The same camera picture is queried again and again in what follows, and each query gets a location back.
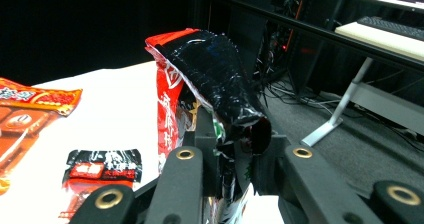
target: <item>snack package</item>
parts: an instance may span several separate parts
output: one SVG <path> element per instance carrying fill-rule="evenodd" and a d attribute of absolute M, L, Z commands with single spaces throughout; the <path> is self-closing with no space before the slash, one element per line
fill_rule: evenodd
<path fill-rule="evenodd" d="M 10 174 L 37 141 L 39 133 L 77 107 L 82 90 L 24 86 L 0 78 L 0 195 L 13 181 Z"/>
<path fill-rule="evenodd" d="M 122 184 L 135 189 L 142 177 L 140 152 L 132 150 L 74 150 L 66 162 L 62 190 L 65 193 L 60 223 L 69 223 L 85 199 L 96 189 Z"/>
<path fill-rule="evenodd" d="M 271 139 L 271 124 L 251 88 L 236 47 L 224 35 L 199 29 L 160 34 L 146 39 L 146 50 L 158 67 L 159 155 L 180 145 L 186 129 L 178 128 L 179 95 L 188 87 L 211 113 L 217 137 L 219 193 L 209 201 L 212 223 L 235 223 L 249 184 L 249 163 Z"/>

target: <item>keyboard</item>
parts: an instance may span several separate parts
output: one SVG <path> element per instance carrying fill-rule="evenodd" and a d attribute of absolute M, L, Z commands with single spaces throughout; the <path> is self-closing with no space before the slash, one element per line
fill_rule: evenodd
<path fill-rule="evenodd" d="M 391 32 L 397 35 L 409 37 L 419 41 L 424 41 L 424 30 L 421 30 L 415 27 L 405 26 L 398 23 L 382 20 L 378 17 L 362 17 L 356 22 L 364 26 L 369 26 L 372 28 Z"/>

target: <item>gray carpet floor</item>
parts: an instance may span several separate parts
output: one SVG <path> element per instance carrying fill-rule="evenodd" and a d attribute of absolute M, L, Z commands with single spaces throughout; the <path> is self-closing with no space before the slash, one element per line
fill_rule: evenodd
<path fill-rule="evenodd" d="M 265 88 L 261 101 L 289 141 L 300 143 L 329 120 L 340 97 L 323 93 L 324 97 L 299 101 L 291 95 L 287 78 L 283 80 Z M 424 191 L 424 144 L 414 133 L 383 124 L 381 118 L 355 105 L 349 105 L 342 119 L 313 148 L 352 188 L 369 196 L 375 182 L 394 180 Z"/>

